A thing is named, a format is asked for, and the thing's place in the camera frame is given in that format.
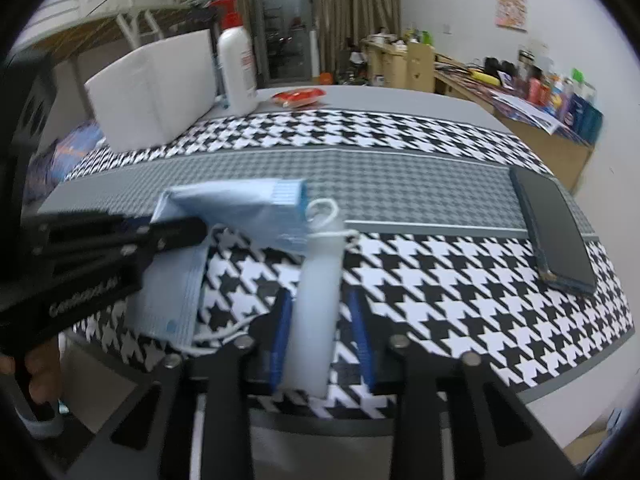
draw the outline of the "red plastic wrapper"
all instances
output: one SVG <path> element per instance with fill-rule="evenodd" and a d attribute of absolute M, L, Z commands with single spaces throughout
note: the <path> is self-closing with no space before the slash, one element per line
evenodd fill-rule
<path fill-rule="evenodd" d="M 283 108 L 298 108 L 315 103 L 325 95 L 326 92 L 319 88 L 296 88 L 288 92 L 280 92 L 271 99 Z"/>

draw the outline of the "orange object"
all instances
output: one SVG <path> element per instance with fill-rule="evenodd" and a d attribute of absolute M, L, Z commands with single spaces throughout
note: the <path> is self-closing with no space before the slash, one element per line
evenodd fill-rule
<path fill-rule="evenodd" d="M 319 79 L 319 83 L 321 85 L 332 85 L 332 84 L 334 84 L 334 76 L 332 76 L 328 72 L 322 72 L 318 79 Z"/>
<path fill-rule="evenodd" d="M 319 88 L 296 88 L 288 92 L 280 92 L 271 99 L 283 108 L 298 108 L 315 103 L 325 95 L 326 92 Z"/>

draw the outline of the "screw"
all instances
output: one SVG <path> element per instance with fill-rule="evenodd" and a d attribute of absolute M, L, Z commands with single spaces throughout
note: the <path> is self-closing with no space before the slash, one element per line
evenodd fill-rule
<path fill-rule="evenodd" d="M 478 366 L 482 362 L 482 358 L 475 352 L 464 352 L 460 359 L 467 366 Z"/>
<path fill-rule="evenodd" d="M 250 335 L 241 335 L 234 339 L 234 345 L 240 350 L 247 350 L 254 345 L 254 338 Z"/>
<path fill-rule="evenodd" d="M 407 348 L 410 343 L 411 341 L 409 341 L 409 338 L 403 334 L 394 334 L 389 338 L 389 344 L 392 346 L 392 348 L 395 348 L 397 350 Z"/>
<path fill-rule="evenodd" d="M 120 254 L 122 254 L 122 256 L 129 256 L 130 254 L 135 253 L 138 250 L 138 248 L 133 245 L 133 244 L 129 244 L 129 245 L 125 245 L 120 249 Z"/>
<path fill-rule="evenodd" d="M 171 370 L 172 368 L 179 366 L 181 362 L 182 358 L 178 354 L 169 354 L 164 358 L 164 367 Z"/>

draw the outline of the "door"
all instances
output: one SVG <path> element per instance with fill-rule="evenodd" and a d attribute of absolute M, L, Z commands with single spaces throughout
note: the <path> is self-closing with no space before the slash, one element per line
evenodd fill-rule
<path fill-rule="evenodd" d="M 256 0 L 265 85 L 311 80 L 311 0 Z"/>

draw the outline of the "black smartphone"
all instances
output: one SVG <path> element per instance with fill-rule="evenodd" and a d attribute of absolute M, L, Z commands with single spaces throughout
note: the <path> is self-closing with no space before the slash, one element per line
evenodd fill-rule
<path fill-rule="evenodd" d="M 591 260 L 558 184 L 524 168 L 512 167 L 510 176 L 542 281 L 564 292 L 594 294 Z"/>

